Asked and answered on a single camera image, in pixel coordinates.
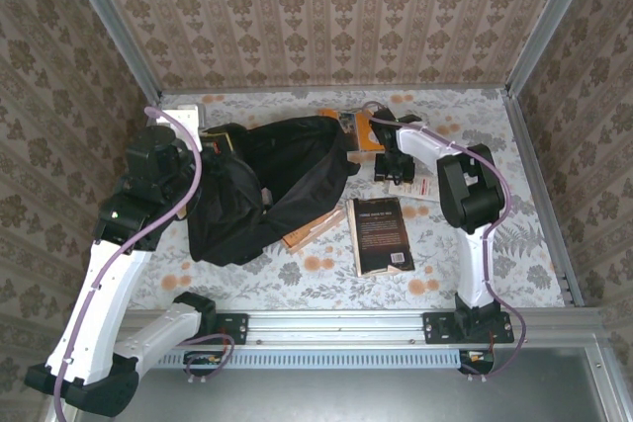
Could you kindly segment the long white package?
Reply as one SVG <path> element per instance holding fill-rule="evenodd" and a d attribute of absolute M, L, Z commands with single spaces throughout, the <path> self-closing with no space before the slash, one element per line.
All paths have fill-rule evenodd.
<path fill-rule="evenodd" d="M 399 185 L 392 182 L 388 187 L 388 193 L 397 197 L 436 203 L 440 201 L 438 180 L 432 176 L 416 177 L 411 183 L 402 182 Z"/>

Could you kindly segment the orange photo booklet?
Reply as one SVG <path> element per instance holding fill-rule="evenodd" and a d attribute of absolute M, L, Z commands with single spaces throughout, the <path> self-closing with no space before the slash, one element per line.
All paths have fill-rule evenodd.
<path fill-rule="evenodd" d="M 347 152 L 382 152 L 384 147 L 370 126 L 369 119 L 360 109 L 336 110 L 321 108 L 320 116 L 332 118 L 337 122 L 334 137 Z"/>

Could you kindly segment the black paperback book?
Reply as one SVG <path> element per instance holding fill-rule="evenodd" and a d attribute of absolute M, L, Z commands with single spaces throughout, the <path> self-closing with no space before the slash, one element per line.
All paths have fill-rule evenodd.
<path fill-rule="evenodd" d="M 402 207 L 397 198 L 349 200 L 347 215 L 358 277 L 414 270 Z"/>

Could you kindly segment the black fabric backpack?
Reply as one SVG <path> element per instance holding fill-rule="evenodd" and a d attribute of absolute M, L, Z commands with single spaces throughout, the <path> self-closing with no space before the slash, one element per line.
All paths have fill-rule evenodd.
<path fill-rule="evenodd" d="M 333 210 L 359 165 L 328 117 L 248 129 L 227 124 L 232 155 L 202 143 L 199 195 L 187 209 L 189 253 L 217 266 L 244 265 L 265 247 Z"/>

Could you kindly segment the brown kraft book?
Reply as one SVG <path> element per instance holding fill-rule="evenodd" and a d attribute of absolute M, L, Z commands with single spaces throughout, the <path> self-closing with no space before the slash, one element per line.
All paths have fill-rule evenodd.
<path fill-rule="evenodd" d="M 296 254 L 346 218 L 343 207 L 337 206 L 328 213 L 286 234 L 281 242 L 290 254 Z"/>

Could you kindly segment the floral table cover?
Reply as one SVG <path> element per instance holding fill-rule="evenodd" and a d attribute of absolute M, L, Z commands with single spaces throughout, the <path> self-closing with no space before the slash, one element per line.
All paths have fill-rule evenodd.
<path fill-rule="evenodd" d="M 397 116 L 414 114 L 458 144 L 486 145 L 512 193 L 509 217 L 497 229 L 496 293 L 515 307 L 561 307 L 564 294 L 525 177 L 501 89 L 334 90 L 234 94 L 170 94 L 165 109 L 195 104 L 207 127 L 254 128 L 325 108 L 354 110 L 369 101 Z M 458 235 L 437 203 L 403 198 L 415 268 L 378 277 L 356 273 L 349 227 L 341 222 L 292 253 L 268 246 L 249 263 L 218 267 L 189 254 L 187 226 L 175 222 L 137 281 L 130 308 L 167 307 L 183 292 L 204 295 L 221 310 L 354 310 L 450 308 L 460 277 Z"/>

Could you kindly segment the grey metal sheet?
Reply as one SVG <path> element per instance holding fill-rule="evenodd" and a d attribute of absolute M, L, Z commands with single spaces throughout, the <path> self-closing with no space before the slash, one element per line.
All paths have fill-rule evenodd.
<path fill-rule="evenodd" d="M 499 376 L 456 370 L 158 370 L 116 422 L 606 422 L 587 358 L 527 350 Z"/>

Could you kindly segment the aluminium back rail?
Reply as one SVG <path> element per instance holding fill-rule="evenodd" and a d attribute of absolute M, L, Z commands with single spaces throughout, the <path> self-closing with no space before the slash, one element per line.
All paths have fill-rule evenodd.
<path fill-rule="evenodd" d="M 165 89 L 160 96 L 195 95 L 195 94 L 248 94 L 248 93 L 311 93 L 311 92 L 344 92 L 344 91 L 426 91 L 426 90 L 457 90 L 470 89 L 501 89 L 506 90 L 502 83 L 456 83 L 456 84 L 376 84 L 376 85 L 302 85 L 302 86 L 265 86 L 243 88 L 199 88 L 199 89 Z"/>

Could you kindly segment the aluminium frame post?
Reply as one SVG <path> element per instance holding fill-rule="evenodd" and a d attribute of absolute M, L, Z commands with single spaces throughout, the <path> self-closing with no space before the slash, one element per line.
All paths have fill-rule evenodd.
<path fill-rule="evenodd" d="M 573 0 L 547 0 L 545 3 L 534 29 L 505 81 L 509 97 L 517 97 L 525 86 L 572 2 Z"/>
<path fill-rule="evenodd" d="M 156 105 L 161 88 L 114 0 L 89 0 L 147 101 Z"/>

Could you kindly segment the aluminium side rail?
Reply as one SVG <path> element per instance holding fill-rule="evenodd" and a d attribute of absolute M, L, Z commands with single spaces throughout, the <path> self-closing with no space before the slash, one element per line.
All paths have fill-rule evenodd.
<path fill-rule="evenodd" d="M 586 303 L 582 296 L 518 100 L 504 89 L 501 89 L 500 92 L 545 242 L 556 270 L 561 293 L 567 306 L 584 307 Z"/>

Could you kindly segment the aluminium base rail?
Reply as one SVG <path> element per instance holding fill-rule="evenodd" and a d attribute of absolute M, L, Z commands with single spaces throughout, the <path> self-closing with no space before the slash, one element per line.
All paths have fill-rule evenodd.
<path fill-rule="evenodd" d="M 245 348 L 421 348 L 426 309 L 249 310 Z M 586 307 L 522 308 L 523 347 L 581 347 L 607 339 L 599 312 Z"/>

